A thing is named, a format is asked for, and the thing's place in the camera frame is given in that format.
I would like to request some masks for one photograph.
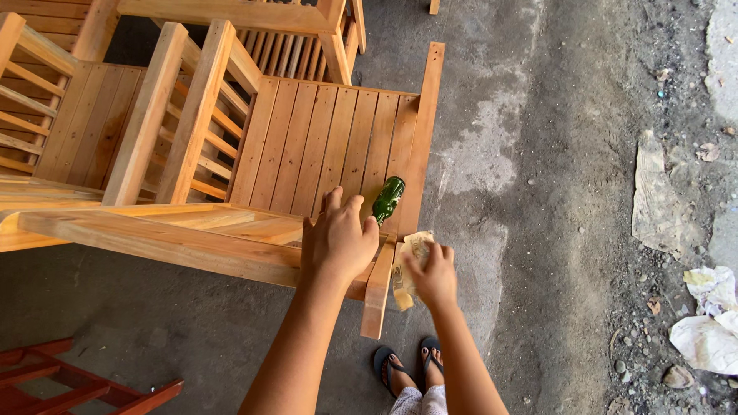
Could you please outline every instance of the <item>gray concrete ground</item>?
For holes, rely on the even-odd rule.
[[[420,228],[457,250],[461,307],[511,414],[734,413],[725,377],[693,371],[704,397],[660,384],[684,364],[667,329],[682,303],[694,311],[680,279],[688,267],[630,235],[644,128],[663,138],[672,185],[703,229],[735,193],[736,140],[720,132],[730,120],[714,114],[700,74],[712,2],[442,0],[437,16],[422,0],[364,8],[355,84],[419,91],[428,43],[446,43]],[[156,36],[151,22],[124,18],[106,60],[145,65]],[[659,85],[650,71],[664,67],[674,72]],[[706,141],[724,146],[724,162],[694,163],[693,143]],[[104,377],[141,391],[183,377],[183,395],[155,414],[235,413],[292,297],[79,245],[0,261],[0,348],[74,335],[64,359]],[[658,316],[650,295],[664,298]],[[360,315],[360,303],[344,302],[319,414],[386,414],[372,352],[391,345],[418,368],[418,341],[433,332],[423,306],[399,312],[390,301],[379,342],[359,337]],[[652,343],[639,331],[624,344],[634,324],[650,325]],[[614,397],[627,409],[608,411]]]

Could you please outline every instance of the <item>red wooden chair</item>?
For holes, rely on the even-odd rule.
[[[71,348],[72,338],[68,337],[0,351],[0,367],[21,366],[0,372],[0,414],[71,415],[67,410],[93,399],[118,408],[111,415],[146,414],[177,396],[185,383],[178,379],[149,394],[142,394],[53,357]],[[40,399],[15,386],[40,377],[48,377],[72,390],[49,399]]]

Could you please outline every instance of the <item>forearm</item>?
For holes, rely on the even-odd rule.
[[[507,414],[458,306],[431,311],[444,358],[449,414]]]
[[[315,413],[325,354],[343,301],[340,290],[320,283],[298,287],[239,415]]]

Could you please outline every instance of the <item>left hand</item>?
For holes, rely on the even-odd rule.
[[[341,196],[341,186],[325,192],[315,225],[310,218],[303,220],[300,283],[306,279],[328,282],[345,293],[376,254],[379,226],[374,216],[366,218],[363,226],[359,223],[363,196],[349,197],[343,207]]]

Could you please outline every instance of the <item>foot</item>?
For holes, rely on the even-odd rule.
[[[425,361],[429,359],[430,354],[433,354],[433,357],[441,364],[444,364],[444,359],[441,356],[441,351],[436,350],[435,347],[428,350],[427,347],[424,347],[420,350],[420,354],[423,357],[423,365],[425,365]],[[444,384],[444,374],[441,373],[441,370],[438,368],[438,366],[435,365],[435,363],[431,360],[430,363],[428,363],[428,372],[425,374],[425,390],[427,391],[430,389],[431,386],[438,386]]]
[[[394,354],[390,354],[388,357],[390,362],[395,363],[397,366],[402,366],[402,362],[400,362],[400,359],[397,358]],[[385,360],[382,364],[382,382],[387,385],[387,361]],[[392,370],[392,393],[395,394],[396,397],[400,396],[400,392],[402,392],[403,389],[406,387],[411,387],[417,389],[418,386],[413,382],[412,379],[410,379],[410,376],[407,373],[401,372],[397,369]]]

